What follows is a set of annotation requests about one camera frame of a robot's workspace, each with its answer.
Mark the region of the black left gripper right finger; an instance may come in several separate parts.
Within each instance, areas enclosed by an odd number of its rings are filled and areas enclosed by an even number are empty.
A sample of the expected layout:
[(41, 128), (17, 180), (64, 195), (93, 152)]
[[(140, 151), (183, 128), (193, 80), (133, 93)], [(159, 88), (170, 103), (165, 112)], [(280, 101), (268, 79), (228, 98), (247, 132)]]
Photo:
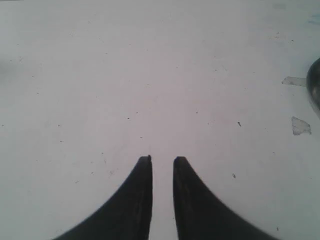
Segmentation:
[(173, 203), (180, 240), (272, 240), (220, 201), (187, 158), (173, 162)]

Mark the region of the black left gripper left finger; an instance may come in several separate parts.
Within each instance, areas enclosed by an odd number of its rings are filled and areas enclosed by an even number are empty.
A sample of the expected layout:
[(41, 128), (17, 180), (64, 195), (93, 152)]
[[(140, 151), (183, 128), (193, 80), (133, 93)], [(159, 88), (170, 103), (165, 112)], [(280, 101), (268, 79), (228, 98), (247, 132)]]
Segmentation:
[(147, 240), (153, 206), (150, 155), (142, 156), (113, 196), (57, 240)]

